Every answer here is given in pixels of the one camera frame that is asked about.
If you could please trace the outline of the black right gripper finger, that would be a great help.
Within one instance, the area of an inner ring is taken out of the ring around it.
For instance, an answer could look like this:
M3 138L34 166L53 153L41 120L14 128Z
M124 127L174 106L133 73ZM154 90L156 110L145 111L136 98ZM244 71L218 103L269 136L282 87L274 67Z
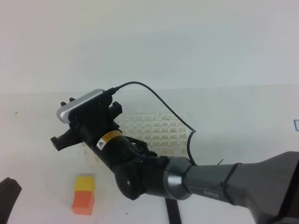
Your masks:
M118 117L122 113L122 106L118 102L113 102L109 107L109 113L111 117Z
M52 142L54 148L57 151L60 151L67 147L71 147L81 143L82 139L74 130L69 129L67 132L65 132L63 135L59 137L52 137L50 141Z

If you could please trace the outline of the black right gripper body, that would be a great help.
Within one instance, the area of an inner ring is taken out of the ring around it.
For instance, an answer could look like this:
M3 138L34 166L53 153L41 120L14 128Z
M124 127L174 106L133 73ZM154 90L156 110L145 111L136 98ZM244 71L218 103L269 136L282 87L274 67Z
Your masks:
M113 94L103 92L70 113L70 129L97 154L124 153L124 136L109 113Z

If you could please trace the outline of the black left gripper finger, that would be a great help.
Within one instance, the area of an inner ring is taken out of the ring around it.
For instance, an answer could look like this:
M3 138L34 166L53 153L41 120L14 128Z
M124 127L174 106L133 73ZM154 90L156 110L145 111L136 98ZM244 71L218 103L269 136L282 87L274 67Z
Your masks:
M7 224L14 204L22 190L15 179L9 177L0 182L0 223Z

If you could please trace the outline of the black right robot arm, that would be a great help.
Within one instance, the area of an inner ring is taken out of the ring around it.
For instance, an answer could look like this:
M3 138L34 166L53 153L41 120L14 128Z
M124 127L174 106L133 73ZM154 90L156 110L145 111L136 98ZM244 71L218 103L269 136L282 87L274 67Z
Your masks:
M88 145L131 200L142 194L185 200L194 194L245 207L257 224L298 223L298 152L258 163L198 166L185 157L158 156L145 142L124 136L115 122L121 112L107 91L70 98L57 111L69 130L51 142L57 150Z

